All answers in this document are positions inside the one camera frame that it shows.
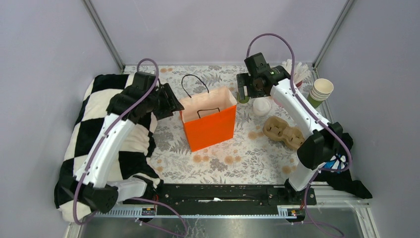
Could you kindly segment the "green paper coffee cup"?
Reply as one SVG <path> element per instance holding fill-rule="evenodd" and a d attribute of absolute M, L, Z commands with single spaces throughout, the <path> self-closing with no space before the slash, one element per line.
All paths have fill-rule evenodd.
<path fill-rule="evenodd" d="M 241 98 L 240 97 L 240 95 L 237 93 L 237 95 L 236 95 L 236 100 L 237 100 L 237 102 L 238 103 L 240 103 L 240 104 L 246 104 L 246 103 L 248 103 L 249 102 L 249 97 L 248 96 L 245 96 L 244 98 Z"/>

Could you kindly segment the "orange paper gift bag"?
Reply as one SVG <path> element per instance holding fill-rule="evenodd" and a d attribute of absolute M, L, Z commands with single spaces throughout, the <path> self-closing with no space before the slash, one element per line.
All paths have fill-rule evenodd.
<path fill-rule="evenodd" d="M 232 139 L 237 100 L 226 86 L 180 99 L 186 139 L 192 152 Z"/>

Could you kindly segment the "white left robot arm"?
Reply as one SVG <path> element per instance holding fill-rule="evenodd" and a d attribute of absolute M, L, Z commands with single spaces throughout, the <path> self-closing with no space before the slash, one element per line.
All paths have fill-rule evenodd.
<path fill-rule="evenodd" d="M 110 99 L 87 159 L 75 173 L 63 175 L 58 181 L 58 187 L 75 202 L 95 212 L 107 213 L 116 203 L 134 197 L 143 204 L 152 201 L 150 178 L 134 175 L 108 181 L 108 175 L 123 142 L 141 120 L 164 119 L 184 109 L 170 85 L 161 84 L 154 74 L 136 72 L 127 78 L 132 84 Z"/>

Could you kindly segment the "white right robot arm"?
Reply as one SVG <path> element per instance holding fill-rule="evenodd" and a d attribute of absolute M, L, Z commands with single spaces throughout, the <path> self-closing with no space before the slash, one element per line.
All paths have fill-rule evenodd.
<path fill-rule="evenodd" d="M 247 72 L 237 74 L 240 100 L 271 96 L 282 105 L 302 132 L 304 142 L 297 150 L 299 163 L 295 172 L 285 182 L 284 198 L 297 204 L 304 197 L 304 190 L 312 183 L 324 164 L 343 148 L 348 164 L 352 155 L 342 140 L 343 127 L 330 123 L 319 115 L 303 97 L 293 82 L 292 74 L 282 66 L 271 67 L 262 53 L 246 56 Z"/>

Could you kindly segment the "stack of white plastic lids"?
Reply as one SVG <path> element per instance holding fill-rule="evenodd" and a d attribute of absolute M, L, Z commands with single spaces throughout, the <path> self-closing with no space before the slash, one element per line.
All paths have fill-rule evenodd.
<path fill-rule="evenodd" d="M 252 110 L 259 117 L 267 116 L 271 111 L 271 102 L 267 98 L 256 98 L 253 101 Z"/>

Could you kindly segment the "bundle of white wrapped straws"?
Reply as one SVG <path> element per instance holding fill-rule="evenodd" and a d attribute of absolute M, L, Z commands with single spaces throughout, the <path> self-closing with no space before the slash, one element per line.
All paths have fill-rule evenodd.
<path fill-rule="evenodd" d="M 281 66 L 286 69 L 286 71 L 292 75 L 292 60 L 288 59 L 287 61 L 283 61 L 281 63 Z M 311 76 L 311 72 L 309 70 L 309 67 L 307 64 L 303 64 L 302 62 L 298 62 L 294 67 L 294 74 L 293 74 L 293 80 L 294 83 L 297 83 L 299 81 L 304 81 L 309 79 Z"/>

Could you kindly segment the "brown cardboard cup carrier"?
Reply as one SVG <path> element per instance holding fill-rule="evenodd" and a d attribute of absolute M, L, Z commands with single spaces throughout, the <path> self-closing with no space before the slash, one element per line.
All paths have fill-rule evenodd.
<path fill-rule="evenodd" d="M 289 149 L 295 151 L 305 142 L 297 126 L 290 126 L 287 121 L 276 116 L 269 117 L 265 121 L 262 131 L 269 139 L 282 141 Z"/>

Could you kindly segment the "stack of green paper cups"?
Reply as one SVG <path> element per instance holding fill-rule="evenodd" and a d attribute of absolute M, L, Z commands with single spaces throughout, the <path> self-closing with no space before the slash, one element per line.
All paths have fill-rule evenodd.
<path fill-rule="evenodd" d="M 331 81 L 319 78 L 310 89 L 307 100 L 316 109 L 331 95 L 333 90 L 334 85 Z"/>

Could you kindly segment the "black white checkered blanket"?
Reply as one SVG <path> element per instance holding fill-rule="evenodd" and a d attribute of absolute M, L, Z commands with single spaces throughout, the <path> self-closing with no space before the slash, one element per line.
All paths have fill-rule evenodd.
<path fill-rule="evenodd" d="M 133 74 L 105 74 L 96 76 L 84 95 L 79 115 L 76 119 L 64 161 L 59 171 L 59 180 L 72 177 L 87 156 L 102 128 L 106 109 L 111 98 L 133 83 Z M 144 180 L 148 186 L 143 196 L 150 199 L 149 192 L 163 185 L 163 180 L 148 164 L 156 143 L 153 138 L 158 125 L 156 116 L 148 113 L 141 118 L 122 143 L 118 155 L 114 157 L 108 181 L 118 181 L 131 177 Z"/>

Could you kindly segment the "black t-shirt with logo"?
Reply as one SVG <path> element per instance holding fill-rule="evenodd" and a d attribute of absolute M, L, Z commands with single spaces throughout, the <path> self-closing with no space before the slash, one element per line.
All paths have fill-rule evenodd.
<path fill-rule="evenodd" d="M 347 153 L 340 145 L 338 152 L 325 163 L 324 168 L 343 170 L 348 165 Z M 348 192 L 361 199 L 372 199 L 371 192 L 363 185 L 360 180 L 353 180 L 350 170 L 344 172 L 321 172 L 315 181 L 326 182 L 333 189 Z"/>

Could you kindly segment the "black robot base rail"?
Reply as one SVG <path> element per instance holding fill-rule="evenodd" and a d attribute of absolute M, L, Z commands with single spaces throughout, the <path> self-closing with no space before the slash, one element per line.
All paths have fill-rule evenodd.
<path fill-rule="evenodd" d="M 158 215 L 280 216 L 281 208 L 303 209 L 303 192 L 282 185 L 170 184 L 148 188 L 143 198 L 159 202 Z"/>

